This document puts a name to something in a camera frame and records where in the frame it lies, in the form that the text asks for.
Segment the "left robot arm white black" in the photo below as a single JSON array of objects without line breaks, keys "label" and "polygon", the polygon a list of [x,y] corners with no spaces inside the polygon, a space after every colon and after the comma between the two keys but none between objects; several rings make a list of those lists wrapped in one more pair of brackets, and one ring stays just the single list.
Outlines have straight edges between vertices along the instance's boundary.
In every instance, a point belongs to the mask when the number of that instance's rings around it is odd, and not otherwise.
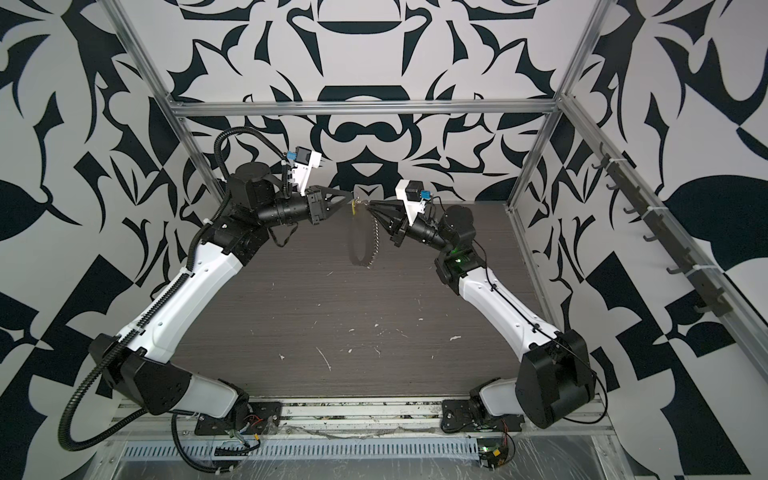
[{"label": "left robot arm white black", "polygon": [[216,293],[271,239],[272,228],[302,221],[316,225],[351,199],[343,190],[293,187],[263,163],[238,167],[222,205],[193,237],[172,283],[116,335],[99,335],[91,344],[107,385],[152,415],[235,414],[242,392],[174,365],[178,345]]}]

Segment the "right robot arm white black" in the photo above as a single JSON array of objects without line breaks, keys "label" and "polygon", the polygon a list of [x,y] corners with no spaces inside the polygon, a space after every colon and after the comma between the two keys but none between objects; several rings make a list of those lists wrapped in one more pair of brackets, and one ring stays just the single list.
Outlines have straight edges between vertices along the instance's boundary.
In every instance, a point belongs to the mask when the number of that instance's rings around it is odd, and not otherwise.
[{"label": "right robot arm white black", "polygon": [[410,238],[435,249],[441,282],[476,308],[512,348],[518,373],[477,390],[480,412],[524,415],[537,427],[548,428],[591,402],[597,379],[584,338],[545,321],[502,285],[475,239],[469,208],[453,205],[435,220],[425,215],[425,207],[401,200],[366,205],[395,245]]}]

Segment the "small circuit board green led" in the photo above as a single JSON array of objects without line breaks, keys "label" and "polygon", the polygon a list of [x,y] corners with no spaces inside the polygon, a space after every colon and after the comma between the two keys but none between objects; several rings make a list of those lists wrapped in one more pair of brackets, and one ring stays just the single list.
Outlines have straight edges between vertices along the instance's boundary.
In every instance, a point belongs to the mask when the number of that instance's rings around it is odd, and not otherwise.
[{"label": "small circuit board green led", "polygon": [[512,461],[516,452],[514,439],[508,435],[478,440],[478,459],[482,468],[496,470]]}]

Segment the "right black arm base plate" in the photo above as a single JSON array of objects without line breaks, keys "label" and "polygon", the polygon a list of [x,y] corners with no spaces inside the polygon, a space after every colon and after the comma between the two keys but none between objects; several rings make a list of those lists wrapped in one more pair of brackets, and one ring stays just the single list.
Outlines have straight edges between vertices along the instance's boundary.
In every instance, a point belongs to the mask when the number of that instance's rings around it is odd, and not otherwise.
[{"label": "right black arm base plate", "polygon": [[523,415],[492,416],[476,399],[443,400],[440,429],[446,434],[521,432]]}]

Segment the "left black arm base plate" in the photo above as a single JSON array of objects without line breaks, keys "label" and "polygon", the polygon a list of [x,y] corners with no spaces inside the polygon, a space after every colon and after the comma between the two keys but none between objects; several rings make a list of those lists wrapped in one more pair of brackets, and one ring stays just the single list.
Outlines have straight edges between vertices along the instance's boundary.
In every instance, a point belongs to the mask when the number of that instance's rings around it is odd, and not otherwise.
[{"label": "left black arm base plate", "polygon": [[197,436],[227,435],[237,430],[241,435],[261,435],[276,430],[281,422],[283,404],[278,401],[239,402],[223,418],[201,415],[196,423]]}]

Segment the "black wall hook rail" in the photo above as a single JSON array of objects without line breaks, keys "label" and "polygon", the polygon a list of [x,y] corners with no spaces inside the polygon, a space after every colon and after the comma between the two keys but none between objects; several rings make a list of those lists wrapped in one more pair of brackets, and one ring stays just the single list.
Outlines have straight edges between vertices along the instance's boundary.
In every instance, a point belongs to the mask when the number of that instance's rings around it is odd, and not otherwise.
[{"label": "black wall hook rail", "polygon": [[612,180],[609,190],[621,192],[628,200],[630,206],[624,212],[639,218],[650,231],[644,240],[659,243],[674,262],[667,273],[684,276],[701,297],[695,310],[717,317],[733,312],[725,288],[716,277],[717,268],[697,250],[671,210],[662,205],[630,161],[610,155],[603,146],[599,147],[599,155],[599,163],[594,167],[604,170]]}]

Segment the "aluminium frame rails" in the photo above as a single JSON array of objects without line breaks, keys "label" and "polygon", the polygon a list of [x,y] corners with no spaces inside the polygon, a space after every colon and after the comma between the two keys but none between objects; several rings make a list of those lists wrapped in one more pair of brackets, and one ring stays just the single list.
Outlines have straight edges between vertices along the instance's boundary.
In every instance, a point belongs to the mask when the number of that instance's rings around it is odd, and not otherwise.
[{"label": "aluminium frame rails", "polygon": [[[361,101],[304,101],[304,102],[212,102],[189,103],[172,100],[164,88],[156,66],[152,63],[148,48],[131,23],[129,15],[119,1],[106,1],[103,4],[107,18],[114,25],[118,38],[136,62],[141,75],[145,78],[151,92],[155,95],[161,111],[169,120],[174,133],[190,154],[195,166],[201,171],[206,185],[220,195],[222,190],[214,179],[213,171],[204,159],[200,148],[192,138],[191,131],[183,125],[183,120],[190,117],[226,117],[235,115],[263,116],[309,116],[309,115],[374,115],[374,114],[452,114],[452,113],[530,113],[545,114],[547,120],[539,131],[537,140],[530,151],[530,157],[540,157],[545,141],[554,132],[561,117],[567,117],[576,131],[588,143],[590,149],[600,159],[599,147],[610,155],[625,158],[618,147],[601,131],[590,118],[582,104],[573,96],[576,83],[575,75],[583,66],[587,55],[596,45],[599,30],[608,16],[613,4],[599,1],[588,17],[581,39],[577,43],[575,55],[561,89],[550,99],[505,99],[505,100],[361,100]],[[767,373],[767,325],[761,320],[757,310],[750,306],[746,298],[739,293],[735,284],[726,278],[722,269],[717,267],[713,258],[706,255],[694,242],[697,250],[704,254],[717,268],[716,277],[725,288],[726,297],[734,311],[721,317],[726,330],[742,348],[746,357],[761,374]]]}]

